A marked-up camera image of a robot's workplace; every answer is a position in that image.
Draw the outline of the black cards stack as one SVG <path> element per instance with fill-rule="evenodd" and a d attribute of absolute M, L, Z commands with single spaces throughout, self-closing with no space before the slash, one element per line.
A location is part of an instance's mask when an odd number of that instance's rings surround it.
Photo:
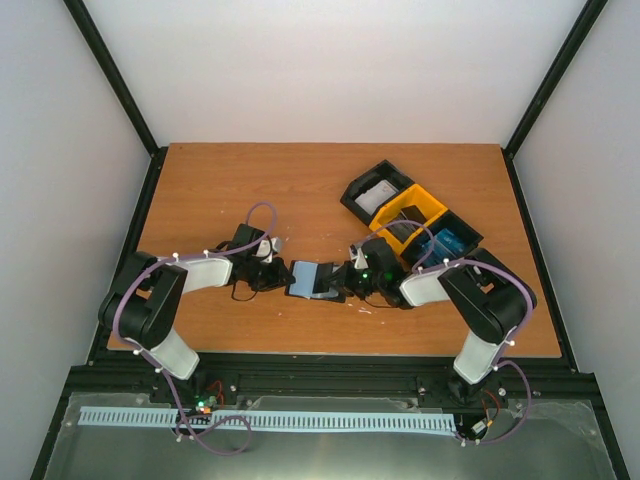
<path fill-rule="evenodd" d="M 404 243 L 419 230 L 416 223 L 424 224 L 426 217 L 417 206 L 411 205 L 403 207 L 393 221 L 395 224 L 388 230 L 399 242 Z"/>

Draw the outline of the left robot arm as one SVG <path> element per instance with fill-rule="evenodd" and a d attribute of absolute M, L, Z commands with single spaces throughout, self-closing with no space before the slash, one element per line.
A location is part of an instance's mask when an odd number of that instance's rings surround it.
<path fill-rule="evenodd" d="M 207 393 L 208 378 L 196 369 L 198 354 L 174 328 L 182 296 L 239 282 L 255 294 L 287 287 L 294 277 L 280 250 L 279 238 L 241 223 L 231 240 L 199 254 L 159 258 L 135 252 L 102 301 L 98 320 L 157 372 L 174 377 L 172 388 L 184 401 L 197 402 Z"/>

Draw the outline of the black bin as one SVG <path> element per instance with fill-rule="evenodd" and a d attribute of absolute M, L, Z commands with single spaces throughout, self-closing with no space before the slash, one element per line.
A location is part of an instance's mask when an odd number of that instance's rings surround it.
<path fill-rule="evenodd" d="M 365 225 L 390 200 L 407 190 L 414 181 L 388 160 L 383 160 L 351 181 L 340 203 Z"/>
<path fill-rule="evenodd" d="M 482 234 L 451 211 L 435 220 L 428 229 L 434 236 L 434 242 L 426 233 L 420 231 L 400 254 L 400 257 L 410 266 L 414 266 L 430 248 L 432 248 L 430 255 L 420 263 L 423 268 L 441 264 L 444 259 L 454 260 L 464 257 L 477 248 L 484 239 Z"/>

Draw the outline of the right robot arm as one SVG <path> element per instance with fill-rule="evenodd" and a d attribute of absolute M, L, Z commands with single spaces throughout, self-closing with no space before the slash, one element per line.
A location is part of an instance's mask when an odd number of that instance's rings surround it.
<path fill-rule="evenodd" d="M 537 306 L 532 289 L 484 248 L 410 271 L 383 238 L 353 245 L 350 259 L 341 265 L 316 267 L 311 292 L 361 300 L 378 294 L 398 309 L 451 302 L 469 328 L 448 380 L 459 404 L 470 403 L 498 369 L 504 350 L 515 343 Z"/>

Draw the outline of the black leather card holder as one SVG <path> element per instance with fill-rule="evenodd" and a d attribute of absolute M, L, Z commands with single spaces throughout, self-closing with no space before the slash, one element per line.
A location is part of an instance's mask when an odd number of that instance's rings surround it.
<path fill-rule="evenodd" d="M 312 291 L 317 266 L 321 263 L 295 260 L 291 262 L 289 271 L 293 282 L 285 288 L 285 295 L 307 300 L 344 303 L 344 299 L 313 299 Z"/>

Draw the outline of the yellow bin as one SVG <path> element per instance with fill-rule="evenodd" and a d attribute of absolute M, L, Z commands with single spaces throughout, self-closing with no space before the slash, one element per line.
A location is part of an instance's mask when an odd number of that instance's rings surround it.
<path fill-rule="evenodd" d="M 448 208 L 426 189 L 413 184 L 380 206 L 369 224 L 371 231 L 387 240 L 396 254 L 403 253 L 410 242 L 432 226 Z"/>

